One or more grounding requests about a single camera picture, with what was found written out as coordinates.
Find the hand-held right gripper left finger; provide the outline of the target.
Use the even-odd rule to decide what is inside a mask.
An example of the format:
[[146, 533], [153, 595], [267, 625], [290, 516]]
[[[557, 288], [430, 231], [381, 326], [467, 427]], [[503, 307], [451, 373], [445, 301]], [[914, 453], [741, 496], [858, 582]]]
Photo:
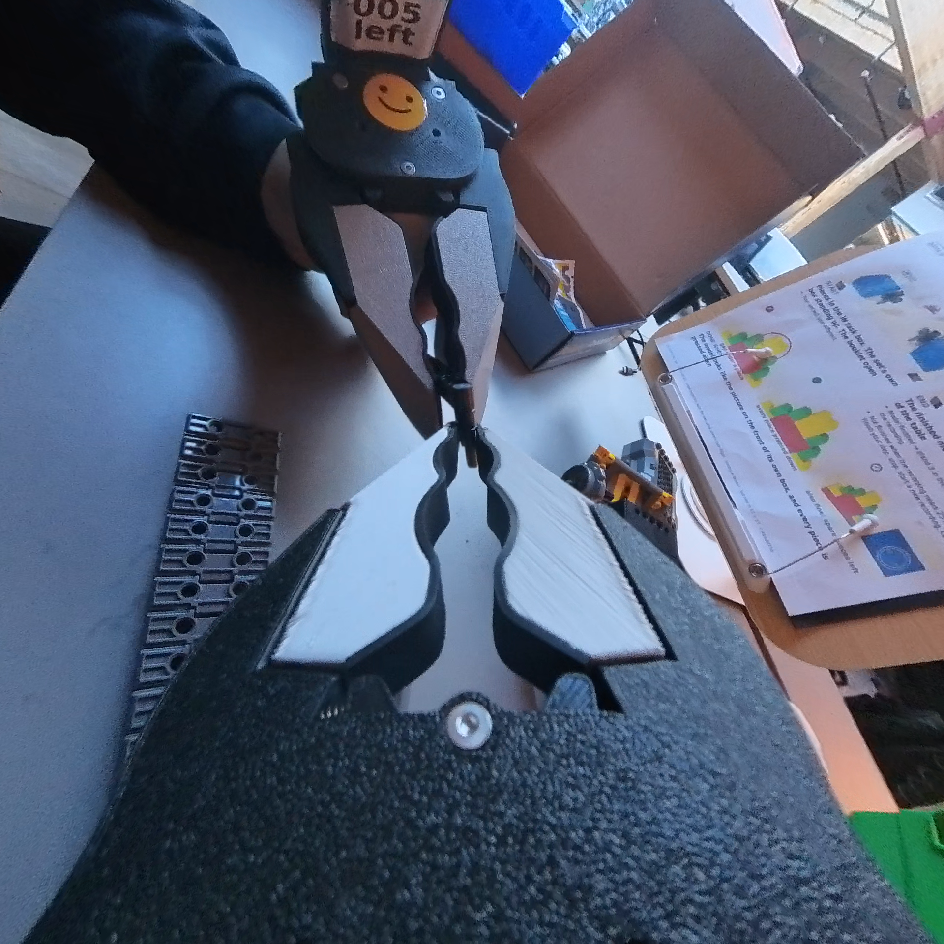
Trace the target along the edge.
[[374, 675], [398, 693], [441, 654], [445, 616], [435, 545], [450, 522], [453, 424], [342, 509], [271, 651], [278, 667]]

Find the robot kit instruction booklet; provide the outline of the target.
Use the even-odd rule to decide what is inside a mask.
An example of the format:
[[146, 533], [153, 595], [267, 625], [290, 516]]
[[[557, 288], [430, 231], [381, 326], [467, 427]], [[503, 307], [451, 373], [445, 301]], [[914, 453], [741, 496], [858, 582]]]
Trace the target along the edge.
[[546, 257], [521, 241], [517, 249], [535, 284], [565, 327], [575, 331], [589, 329], [592, 324], [575, 297], [574, 261]]

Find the long black perforated beam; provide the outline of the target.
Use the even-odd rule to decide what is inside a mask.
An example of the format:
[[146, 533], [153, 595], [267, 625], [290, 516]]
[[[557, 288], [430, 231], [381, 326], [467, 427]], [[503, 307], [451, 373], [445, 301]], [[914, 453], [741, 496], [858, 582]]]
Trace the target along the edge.
[[466, 464], [470, 468], [477, 468], [478, 420], [475, 415], [475, 390], [466, 376], [465, 357], [460, 352], [446, 358], [427, 355], [426, 362], [434, 392], [453, 410], [454, 423], [466, 455]]

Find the yellow black toy car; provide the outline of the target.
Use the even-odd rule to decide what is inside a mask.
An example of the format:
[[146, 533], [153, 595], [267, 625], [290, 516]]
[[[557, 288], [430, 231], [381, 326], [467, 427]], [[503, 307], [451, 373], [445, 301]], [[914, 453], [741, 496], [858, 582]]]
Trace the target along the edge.
[[642, 437], [620, 454], [600, 445], [561, 479], [585, 499], [617, 512], [676, 565], [678, 551], [677, 473], [659, 442]]

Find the large blue box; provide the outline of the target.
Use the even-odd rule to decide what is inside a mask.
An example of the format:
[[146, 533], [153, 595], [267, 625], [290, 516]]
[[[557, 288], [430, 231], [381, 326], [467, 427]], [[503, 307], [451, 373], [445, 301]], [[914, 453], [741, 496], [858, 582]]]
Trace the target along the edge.
[[520, 96], [579, 27], [562, 1], [453, 1], [449, 18]]

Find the flat grey track strip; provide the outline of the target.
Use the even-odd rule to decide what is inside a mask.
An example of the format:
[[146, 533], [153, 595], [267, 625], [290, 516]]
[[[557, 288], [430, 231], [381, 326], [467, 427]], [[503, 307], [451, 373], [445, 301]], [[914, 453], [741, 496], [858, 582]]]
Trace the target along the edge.
[[125, 760], [193, 649], [268, 566], [280, 449], [278, 431], [195, 413], [186, 419], [131, 691]]

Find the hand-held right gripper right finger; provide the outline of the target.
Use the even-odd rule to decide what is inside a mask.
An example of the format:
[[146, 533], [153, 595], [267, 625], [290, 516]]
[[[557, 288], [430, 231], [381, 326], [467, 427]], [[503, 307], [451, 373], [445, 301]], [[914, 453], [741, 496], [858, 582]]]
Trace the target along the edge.
[[666, 644], [596, 506], [493, 431], [477, 431], [495, 565], [493, 635], [505, 665], [549, 694], [568, 674], [662, 661]]

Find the green plastic bin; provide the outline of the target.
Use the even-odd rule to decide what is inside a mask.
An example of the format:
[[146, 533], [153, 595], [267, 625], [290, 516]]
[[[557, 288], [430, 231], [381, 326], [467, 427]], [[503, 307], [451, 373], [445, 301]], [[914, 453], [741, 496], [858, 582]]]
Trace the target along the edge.
[[943, 942], [943, 810], [854, 812], [849, 821], [879, 871]]

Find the instruction sheet on stand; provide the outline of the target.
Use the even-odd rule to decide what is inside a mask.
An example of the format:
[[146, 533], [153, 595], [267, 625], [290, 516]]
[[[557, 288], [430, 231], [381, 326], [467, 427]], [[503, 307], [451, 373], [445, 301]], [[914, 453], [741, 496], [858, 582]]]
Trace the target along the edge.
[[835, 611], [808, 628], [797, 626], [787, 614], [773, 585], [763, 584], [749, 575], [748, 537], [743, 526], [736, 522], [735, 509], [710, 461], [695, 422], [680, 405], [672, 382], [663, 380], [668, 368], [657, 344], [749, 303], [767, 302], [775, 291], [873, 251], [873, 247], [867, 246], [844, 248], [772, 280], [735, 292], [698, 313], [668, 322], [646, 342], [642, 354], [642, 374], [655, 410], [665, 423], [680, 464], [702, 502], [715, 545], [752, 625], [769, 642], [816, 667], [866, 669], [941, 661], [942, 595], [933, 595], [931, 600], [920, 601], [912, 607], [905, 607], [901, 601], [875, 604], [865, 612], [856, 609]]

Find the person's left forearm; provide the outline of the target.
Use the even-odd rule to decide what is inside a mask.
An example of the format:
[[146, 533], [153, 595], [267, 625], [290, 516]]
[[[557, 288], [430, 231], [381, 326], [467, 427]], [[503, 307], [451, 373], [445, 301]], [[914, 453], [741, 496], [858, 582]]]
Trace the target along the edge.
[[2, 111], [88, 151], [166, 222], [266, 261], [262, 177], [300, 129], [225, 34], [180, 2], [2, 2]]

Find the person's left hand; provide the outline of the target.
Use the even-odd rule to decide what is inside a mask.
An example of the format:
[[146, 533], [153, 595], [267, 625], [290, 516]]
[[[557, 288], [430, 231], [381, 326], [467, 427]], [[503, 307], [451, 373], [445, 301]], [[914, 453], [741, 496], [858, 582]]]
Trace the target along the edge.
[[262, 177], [261, 200], [266, 222], [285, 255], [293, 263], [302, 270], [322, 273], [323, 269], [309, 254], [298, 229], [287, 145], [287, 139], [279, 143]]

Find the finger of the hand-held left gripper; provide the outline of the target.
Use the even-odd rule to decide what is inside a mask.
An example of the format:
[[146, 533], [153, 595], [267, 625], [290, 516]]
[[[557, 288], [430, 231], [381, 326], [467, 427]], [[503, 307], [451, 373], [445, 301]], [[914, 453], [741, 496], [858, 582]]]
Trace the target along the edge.
[[423, 436], [437, 431], [437, 392], [413, 317], [415, 280], [404, 232], [366, 204], [334, 208], [354, 301], [349, 319], [399, 407]]
[[431, 233], [432, 298], [437, 317], [434, 355], [461, 353], [484, 416], [501, 333], [502, 299], [487, 213], [459, 208]]

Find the grey cardboard box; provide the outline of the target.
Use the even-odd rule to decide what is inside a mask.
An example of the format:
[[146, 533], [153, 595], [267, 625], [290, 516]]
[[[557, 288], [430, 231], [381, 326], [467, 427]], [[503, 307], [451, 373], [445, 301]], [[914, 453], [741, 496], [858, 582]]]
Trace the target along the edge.
[[513, 264], [502, 328], [531, 371], [618, 345], [863, 156], [732, 2], [631, 2], [522, 96], [451, 21], [439, 54], [511, 124], [524, 236], [575, 263], [584, 331]]

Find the printed instruction sheet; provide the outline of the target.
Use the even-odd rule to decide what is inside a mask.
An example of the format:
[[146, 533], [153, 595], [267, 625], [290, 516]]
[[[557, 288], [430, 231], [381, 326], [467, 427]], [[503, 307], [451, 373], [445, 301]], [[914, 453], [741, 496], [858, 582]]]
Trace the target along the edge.
[[942, 603], [942, 317], [938, 231], [655, 342], [797, 625]]

